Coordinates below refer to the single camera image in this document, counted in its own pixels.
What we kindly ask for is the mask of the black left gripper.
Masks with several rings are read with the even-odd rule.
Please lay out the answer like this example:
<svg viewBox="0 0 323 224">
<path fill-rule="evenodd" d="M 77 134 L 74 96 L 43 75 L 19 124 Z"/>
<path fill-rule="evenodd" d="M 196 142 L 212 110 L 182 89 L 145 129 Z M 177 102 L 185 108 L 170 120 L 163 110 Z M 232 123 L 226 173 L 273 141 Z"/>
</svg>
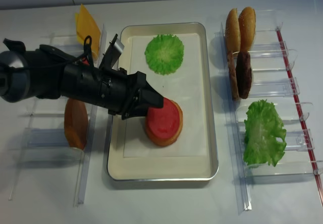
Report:
<svg viewBox="0 0 323 224">
<path fill-rule="evenodd" d="M 68 64 L 60 83 L 62 96 L 109 110 L 122 119 L 145 117 L 150 108 L 162 108 L 164 97 L 154 90 L 141 72 L 126 75 L 88 65 Z"/>
</svg>

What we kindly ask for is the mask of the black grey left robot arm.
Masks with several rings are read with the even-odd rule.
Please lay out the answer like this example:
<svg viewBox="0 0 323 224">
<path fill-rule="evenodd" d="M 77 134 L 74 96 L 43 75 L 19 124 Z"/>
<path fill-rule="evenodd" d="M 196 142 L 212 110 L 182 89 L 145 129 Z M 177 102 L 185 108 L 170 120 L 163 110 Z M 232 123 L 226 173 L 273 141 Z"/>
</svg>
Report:
<svg viewBox="0 0 323 224">
<path fill-rule="evenodd" d="M 27 51 L 24 43 L 4 39 L 1 53 L 1 98 L 14 103 L 32 97 L 76 99 L 108 109 L 122 119 L 144 117 L 151 107 L 162 108 L 164 98 L 142 72 L 128 75 L 114 70 L 116 41 L 108 47 L 101 65 L 93 64 L 90 43 L 78 57 L 50 45 Z"/>
</svg>

